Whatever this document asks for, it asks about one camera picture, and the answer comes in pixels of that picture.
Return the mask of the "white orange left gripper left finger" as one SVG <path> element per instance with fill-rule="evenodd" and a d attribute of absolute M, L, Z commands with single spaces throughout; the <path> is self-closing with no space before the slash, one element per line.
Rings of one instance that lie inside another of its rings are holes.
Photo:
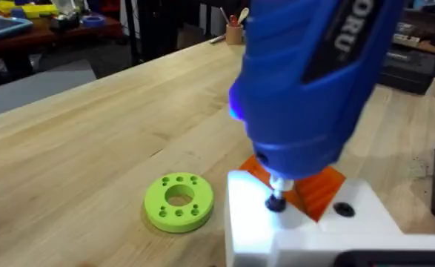
<path fill-rule="evenodd" d="M 343 252 L 389 249 L 402 236 L 369 184 L 332 167 L 295 181 L 282 211 L 266 206 L 271 194 L 254 156 L 228 174 L 228 266 L 332 266 Z"/>

